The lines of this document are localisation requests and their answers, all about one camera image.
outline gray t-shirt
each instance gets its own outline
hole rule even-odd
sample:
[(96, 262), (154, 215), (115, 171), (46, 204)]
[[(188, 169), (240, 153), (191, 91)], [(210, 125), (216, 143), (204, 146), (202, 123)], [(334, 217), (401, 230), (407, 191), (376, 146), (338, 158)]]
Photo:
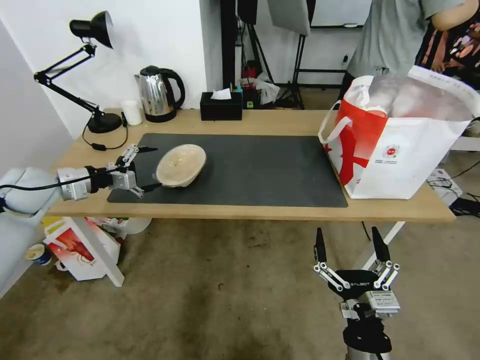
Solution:
[(360, 42), (347, 71), (406, 75), (415, 63), (428, 18), (466, 0), (372, 0)]

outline kettle lid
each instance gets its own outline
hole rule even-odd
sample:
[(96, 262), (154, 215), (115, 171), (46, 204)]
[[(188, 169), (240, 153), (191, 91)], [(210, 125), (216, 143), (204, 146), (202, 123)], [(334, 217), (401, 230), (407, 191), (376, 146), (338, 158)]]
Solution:
[(153, 66), (153, 65), (150, 65), (150, 66), (147, 66), (145, 68), (143, 68), (142, 70), (140, 70), (140, 75), (142, 76), (155, 76), (155, 75), (158, 75), (160, 74), (160, 69), (156, 66)]

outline lamp shade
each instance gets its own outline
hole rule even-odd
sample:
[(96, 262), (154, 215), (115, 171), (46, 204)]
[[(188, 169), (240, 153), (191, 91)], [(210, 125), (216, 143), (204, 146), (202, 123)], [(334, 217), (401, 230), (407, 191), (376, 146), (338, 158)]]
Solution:
[(95, 39), (110, 49), (114, 48), (112, 46), (113, 23), (108, 11), (99, 12), (90, 21), (70, 21), (70, 31), (76, 37)]

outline beige bowl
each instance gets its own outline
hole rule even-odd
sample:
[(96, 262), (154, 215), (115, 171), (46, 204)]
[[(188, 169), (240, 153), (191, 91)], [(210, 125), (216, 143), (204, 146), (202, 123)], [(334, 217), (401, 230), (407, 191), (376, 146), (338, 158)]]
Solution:
[(155, 176), (165, 187), (187, 187), (200, 174), (206, 160), (207, 154), (200, 146), (180, 145), (161, 158)]

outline electric kettle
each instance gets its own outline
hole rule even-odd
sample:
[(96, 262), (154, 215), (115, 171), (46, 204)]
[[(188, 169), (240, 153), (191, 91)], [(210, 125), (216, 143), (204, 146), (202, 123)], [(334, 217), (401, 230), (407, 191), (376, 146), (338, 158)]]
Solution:
[[(145, 118), (153, 123), (173, 119), (177, 115), (177, 109), (180, 109), (185, 101), (185, 86), (180, 76), (173, 70), (153, 65), (143, 68), (140, 75), (134, 76), (140, 91)], [(180, 89), (178, 101), (175, 101), (169, 79), (175, 80)]]

